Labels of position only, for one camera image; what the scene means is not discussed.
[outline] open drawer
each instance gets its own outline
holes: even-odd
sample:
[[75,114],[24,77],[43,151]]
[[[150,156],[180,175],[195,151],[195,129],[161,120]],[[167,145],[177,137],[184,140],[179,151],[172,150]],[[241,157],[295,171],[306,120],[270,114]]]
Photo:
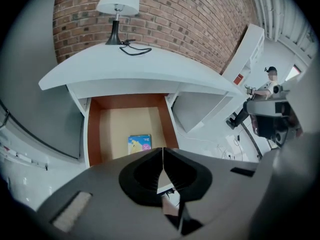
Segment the open drawer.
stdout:
[[166,94],[93,97],[84,119],[87,167],[128,155],[128,137],[151,135],[152,148],[179,148]]

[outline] person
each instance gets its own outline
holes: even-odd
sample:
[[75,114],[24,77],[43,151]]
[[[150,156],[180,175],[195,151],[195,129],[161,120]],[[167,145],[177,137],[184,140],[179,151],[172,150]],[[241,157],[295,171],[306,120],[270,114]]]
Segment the person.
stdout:
[[[261,86],[258,90],[249,89],[247,93],[253,95],[252,100],[267,100],[274,93],[274,87],[278,85],[278,71],[274,66],[269,67],[264,70],[268,73],[269,81]],[[249,114],[242,109],[240,113],[235,117],[235,119],[230,118],[226,121],[226,124],[234,130],[236,127],[241,125],[241,123],[248,118]]]

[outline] colorful book cover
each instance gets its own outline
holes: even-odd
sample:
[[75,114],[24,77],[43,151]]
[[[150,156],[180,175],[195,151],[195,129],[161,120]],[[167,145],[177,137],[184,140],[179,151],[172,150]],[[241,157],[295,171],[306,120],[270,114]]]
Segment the colorful book cover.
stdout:
[[138,135],[130,136],[128,138],[128,154],[134,154],[137,152],[151,149],[151,136],[150,135]]

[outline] ceiling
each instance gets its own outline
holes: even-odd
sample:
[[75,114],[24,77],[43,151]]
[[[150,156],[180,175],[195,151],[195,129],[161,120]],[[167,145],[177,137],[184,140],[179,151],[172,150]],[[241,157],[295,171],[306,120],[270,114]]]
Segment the ceiling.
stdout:
[[318,51],[318,39],[310,23],[293,0],[254,0],[265,37],[281,42],[306,65]]

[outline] curved desk top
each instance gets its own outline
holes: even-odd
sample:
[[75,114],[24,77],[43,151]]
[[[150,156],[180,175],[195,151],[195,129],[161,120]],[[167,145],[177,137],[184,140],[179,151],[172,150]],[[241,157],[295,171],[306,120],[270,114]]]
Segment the curved desk top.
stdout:
[[[146,79],[196,84],[240,94],[233,83],[197,61],[155,47],[149,53],[129,56],[119,49],[121,46],[101,43],[73,55],[46,74],[39,82],[40,88],[47,90],[103,79]],[[125,49],[128,53],[137,52],[129,47]]]

